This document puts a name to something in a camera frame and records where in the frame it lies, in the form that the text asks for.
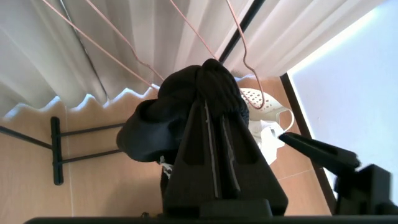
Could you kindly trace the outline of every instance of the curtain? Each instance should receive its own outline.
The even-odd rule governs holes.
[[[130,41],[140,59],[164,78],[211,57],[170,1],[92,2]],[[252,2],[231,0],[239,20]],[[248,64],[261,78],[283,75],[380,2],[266,0],[245,31]],[[132,71],[149,83],[161,84],[86,1],[49,3]],[[175,3],[219,57],[236,30],[225,1]],[[72,108],[87,94],[104,104],[126,88],[140,94],[147,90],[42,1],[2,0],[0,6],[0,117],[18,103],[42,108],[55,96]],[[225,66],[249,73],[242,63],[243,53],[240,40]]]

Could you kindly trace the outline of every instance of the black metal stand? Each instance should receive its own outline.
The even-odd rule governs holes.
[[[97,128],[88,128],[88,129],[83,129],[83,130],[78,130],[78,131],[69,131],[69,132],[61,133],[59,118],[52,117],[50,121],[51,121],[51,139],[52,139],[51,145],[47,144],[45,142],[39,141],[30,136],[27,136],[25,134],[19,133],[17,131],[8,129],[4,126],[0,126],[0,133],[3,133],[8,136],[18,138],[23,141],[27,141],[32,144],[36,144],[38,146],[42,146],[46,149],[52,150],[53,179],[54,179],[55,185],[63,184],[62,165],[66,164],[68,162],[76,162],[76,161],[81,161],[84,159],[91,159],[91,158],[96,158],[96,157],[100,157],[100,156],[106,156],[106,155],[121,152],[120,149],[115,149],[112,151],[100,152],[100,153],[91,154],[91,155],[87,155],[87,156],[80,156],[80,157],[75,157],[75,158],[71,158],[71,159],[62,159],[61,137],[71,136],[71,135],[75,135],[75,134],[90,133],[90,132],[94,132],[94,131],[101,131],[101,130],[111,129],[111,128],[118,128],[118,127],[123,126],[124,123],[112,124],[112,125],[107,125],[107,126],[102,126],[102,127],[97,127]]]

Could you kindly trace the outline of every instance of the black baseboard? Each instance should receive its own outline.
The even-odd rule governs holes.
[[[297,126],[300,130],[301,135],[306,138],[312,138],[310,131],[308,129],[308,126],[304,120],[304,116],[301,111],[299,101],[297,101],[296,94],[293,90],[292,83],[290,82],[290,78],[287,75],[287,73],[285,73],[285,75],[282,75],[280,77],[280,80],[282,81],[282,84],[284,86],[284,89],[285,89],[285,92],[287,95],[287,99],[289,100],[290,106],[292,107],[294,118],[297,122]],[[334,210],[335,210],[335,206],[336,206],[336,198],[333,195],[333,191],[330,187],[330,184],[326,177],[325,171],[323,170],[322,166],[314,163],[313,161],[311,161],[311,162],[312,162],[312,166],[315,171],[315,174],[317,175],[323,195],[325,196],[326,202],[329,206],[330,213],[333,214]]]

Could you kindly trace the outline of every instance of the black garment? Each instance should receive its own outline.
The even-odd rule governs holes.
[[[200,94],[214,118],[238,112],[246,124],[249,111],[229,71],[214,59],[171,74],[163,82],[158,99],[140,103],[118,133],[118,147],[141,162],[165,157],[174,164],[190,108]]]

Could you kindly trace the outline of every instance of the white wall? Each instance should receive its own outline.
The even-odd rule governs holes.
[[[288,72],[313,138],[393,173],[398,203],[398,1],[389,0]]]

